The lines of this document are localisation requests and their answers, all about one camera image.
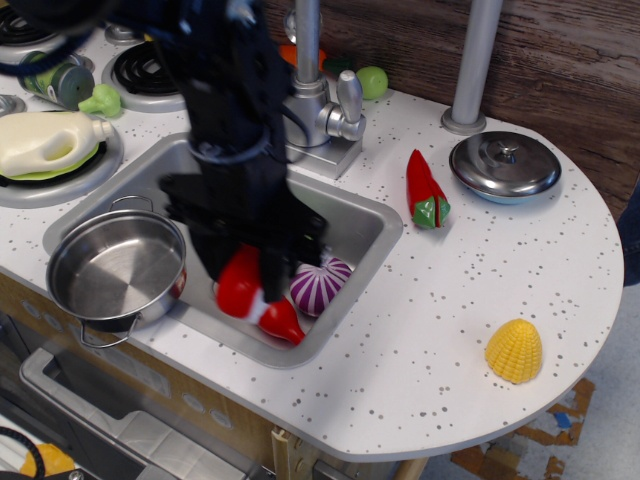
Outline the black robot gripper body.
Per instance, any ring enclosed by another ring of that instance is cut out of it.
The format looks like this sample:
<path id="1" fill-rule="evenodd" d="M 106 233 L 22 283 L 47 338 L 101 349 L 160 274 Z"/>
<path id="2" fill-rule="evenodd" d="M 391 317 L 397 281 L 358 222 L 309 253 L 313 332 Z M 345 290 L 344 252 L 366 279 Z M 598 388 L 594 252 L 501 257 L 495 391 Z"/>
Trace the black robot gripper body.
<path id="1" fill-rule="evenodd" d="M 328 222 L 292 192 L 285 164 L 266 154 L 235 164 L 197 164 L 196 173 L 159 180 L 172 218 L 203 235 L 291 255 L 324 253 Z"/>

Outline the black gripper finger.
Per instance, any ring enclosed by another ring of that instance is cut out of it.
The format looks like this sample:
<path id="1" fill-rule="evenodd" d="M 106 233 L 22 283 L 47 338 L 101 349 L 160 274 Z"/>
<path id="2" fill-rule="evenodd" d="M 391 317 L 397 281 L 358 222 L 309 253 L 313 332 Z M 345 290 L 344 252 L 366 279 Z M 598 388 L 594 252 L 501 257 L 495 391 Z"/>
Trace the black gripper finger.
<path id="1" fill-rule="evenodd" d="M 189 225 L 189 236 L 208 276 L 218 281 L 240 245 L 237 231 L 229 226 Z"/>
<path id="2" fill-rule="evenodd" d="M 326 247 L 324 235 L 261 235 L 257 237 L 259 274 L 264 300 L 281 299 L 300 263 L 319 266 Z"/>

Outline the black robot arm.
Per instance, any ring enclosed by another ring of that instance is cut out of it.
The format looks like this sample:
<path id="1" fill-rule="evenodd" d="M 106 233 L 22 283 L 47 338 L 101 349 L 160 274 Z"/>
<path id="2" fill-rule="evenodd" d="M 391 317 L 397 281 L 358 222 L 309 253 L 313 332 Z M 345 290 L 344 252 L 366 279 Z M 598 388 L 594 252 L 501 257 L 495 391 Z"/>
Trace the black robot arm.
<path id="1" fill-rule="evenodd" d="M 31 24 L 79 46 L 103 20 L 150 35 L 183 96 L 199 170 L 162 179 L 213 279 L 242 244 L 259 251 L 264 297 L 277 301 L 298 262 L 317 262 L 324 219 L 290 191 L 285 99 L 291 69 L 258 1 L 19 1 Z"/>

